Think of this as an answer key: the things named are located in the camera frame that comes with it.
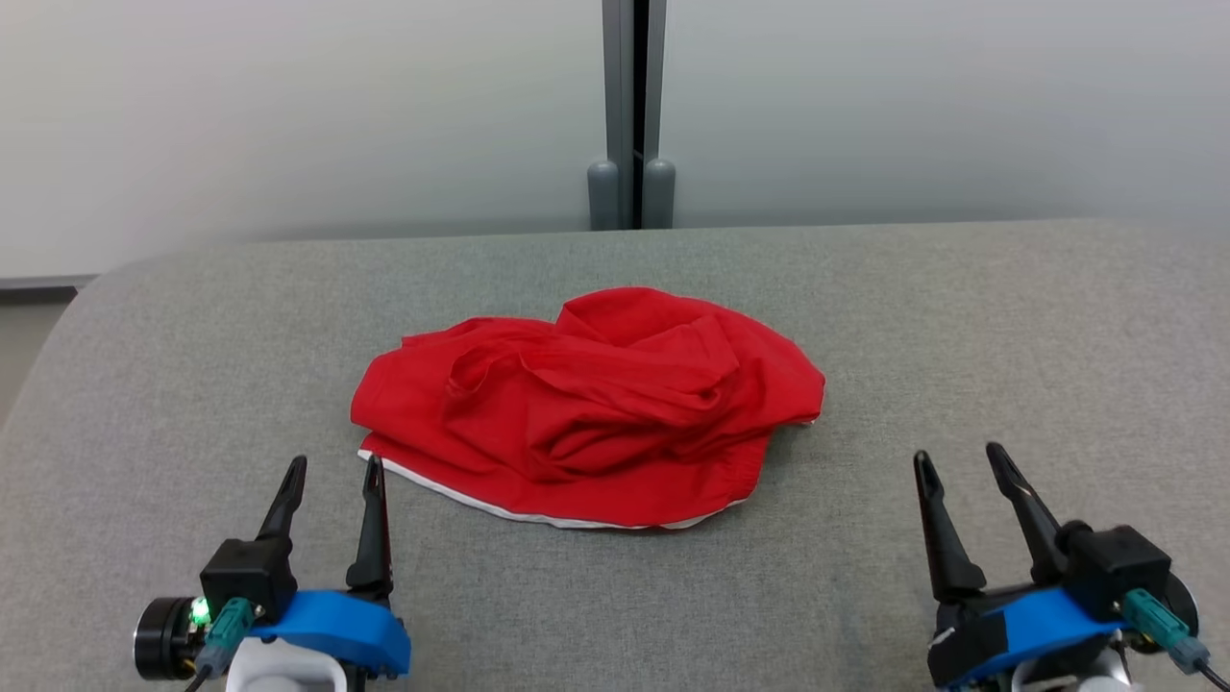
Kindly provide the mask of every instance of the wrinkled fabric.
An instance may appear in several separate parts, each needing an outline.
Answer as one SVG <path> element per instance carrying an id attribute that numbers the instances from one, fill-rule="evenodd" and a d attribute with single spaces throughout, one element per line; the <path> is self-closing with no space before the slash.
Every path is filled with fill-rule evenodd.
<path id="1" fill-rule="evenodd" d="M 387 468 L 501 516 L 672 526 L 745 500 L 772 430 L 814 420 L 823 393 L 768 326 L 613 288 L 554 323 L 474 317 L 407 336 L 373 361 L 351 418 Z"/>

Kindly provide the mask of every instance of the gray fabric surface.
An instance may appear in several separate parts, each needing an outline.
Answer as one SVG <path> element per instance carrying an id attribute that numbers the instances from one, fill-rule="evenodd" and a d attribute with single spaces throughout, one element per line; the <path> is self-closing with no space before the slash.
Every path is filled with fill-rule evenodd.
<path id="1" fill-rule="evenodd" d="M 911 455 L 972 557 L 1027 579 L 983 445 L 1061 519 L 1176 560 L 1230 671 L 1230 246 L 1100 221 L 673 230 L 224 248 L 103 275 L 0 436 L 0 687 L 157 690 L 130 632 L 252 535 L 287 463 L 303 588 L 353 559 L 368 363 L 480 313 L 649 284 L 743 310 L 827 374 L 752 499 L 678 533 L 514 524 L 390 477 L 413 690 L 926 690 Z M 1153 690 L 1200 690 L 1165 656 Z"/>

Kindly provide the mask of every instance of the white trim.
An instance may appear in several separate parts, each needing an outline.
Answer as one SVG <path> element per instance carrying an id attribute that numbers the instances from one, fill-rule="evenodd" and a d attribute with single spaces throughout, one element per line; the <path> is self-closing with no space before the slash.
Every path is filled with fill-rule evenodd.
<path id="1" fill-rule="evenodd" d="M 363 460 L 364 462 L 368 461 L 368 460 L 370 460 L 371 458 L 371 451 L 370 450 L 359 450 L 359 458 Z M 439 493 L 440 495 L 444 495 L 445 498 L 450 498 L 453 500 L 456 500 L 458 503 L 461 503 L 462 505 L 469 505 L 471 508 L 477 508 L 477 509 L 480 509 L 480 510 L 482 510 L 485 513 L 496 515 L 497 517 L 501 517 L 501 519 L 507 519 L 507 520 L 512 520 L 512 521 L 528 521 L 528 522 L 534 522 L 534 524 L 549 524 L 549 525 L 551 525 L 551 526 L 554 526 L 556 529 L 627 529 L 627 530 L 651 529 L 651 525 L 645 525 L 645 526 L 624 526 L 624 525 L 619 525 L 619 524 L 603 524 L 603 522 L 598 522 L 598 521 L 584 521 L 584 520 L 569 520 L 569 519 L 561 519 L 561 517 L 549 517 L 546 515 L 518 515 L 518 514 L 514 514 L 514 513 L 509 513 L 508 510 L 506 510 L 503 508 L 498 508 L 496 505 L 492 505 L 492 504 L 488 504 L 488 503 L 483 503 L 482 500 L 477 500 L 475 498 L 470 498 L 469 495 L 464 495 L 461 493 L 458 493 L 456 490 L 449 488 L 448 486 L 443 486 L 443 484 L 435 483 L 434 481 L 432 481 L 429 478 L 423 478 L 422 476 L 418 476 L 417 473 L 415 473 L 415 472 L 412 472 L 412 471 L 410 471 L 406 467 L 402 467 L 400 465 L 392 465 L 392 466 L 390 466 L 389 460 L 383 460 L 383 461 L 384 461 L 385 470 L 391 471 L 391 472 L 394 472 L 397 476 L 408 478 L 412 483 L 422 486 L 423 488 L 427 488 L 429 490 L 434 490 L 434 492 Z M 736 501 L 731 503 L 729 505 L 727 505 L 726 508 L 722 508 L 722 509 L 724 510 L 727 508 L 733 508 L 734 505 L 738 505 L 739 503 L 743 503 L 743 500 L 736 500 Z M 716 514 L 717 513 L 710 513 L 707 515 L 701 515 L 701 516 L 695 517 L 695 519 L 678 521 L 678 522 L 674 522 L 674 524 L 664 524 L 664 525 L 661 525 L 661 526 L 662 526 L 662 529 L 672 529 L 672 530 L 688 529 L 690 526 L 696 526 L 697 524 L 707 520 L 708 517 L 711 517 L 711 516 L 713 516 Z"/>

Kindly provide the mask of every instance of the green cable connector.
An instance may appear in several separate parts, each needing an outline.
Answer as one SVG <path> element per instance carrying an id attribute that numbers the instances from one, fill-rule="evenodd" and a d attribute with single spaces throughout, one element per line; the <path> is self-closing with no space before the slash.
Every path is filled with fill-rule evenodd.
<path id="1" fill-rule="evenodd" d="M 1178 670 L 1192 675 L 1199 670 L 1199 664 L 1209 663 L 1209 650 L 1199 639 L 1192 637 L 1187 623 L 1153 597 L 1144 589 L 1133 589 L 1123 599 L 1123 618 L 1141 634 L 1166 649 Z"/>
<path id="2" fill-rule="evenodd" d="M 223 675 L 230 666 L 239 645 L 252 632 L 256 624 L 256 608 L 247 599 L 231 599 L 218 613 L 218 619 L 205 634 L 205 645 L 197 654 L 197 674 L 214 678 Z"/>

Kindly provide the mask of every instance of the white wall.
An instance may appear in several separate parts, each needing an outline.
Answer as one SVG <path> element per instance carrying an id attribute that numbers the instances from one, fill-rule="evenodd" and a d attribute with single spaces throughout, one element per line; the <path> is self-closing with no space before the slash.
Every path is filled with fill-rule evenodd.
<path id="1" fill-rule="evenodd" d="M 675 225 L 1230 219 L 1230 2 L 668 0 Z"/>
<path id="2" fill-rule="evenodd" d="M 228 238 L 581 230 L 600 4 L 0 4 L 0 281 Z"/>

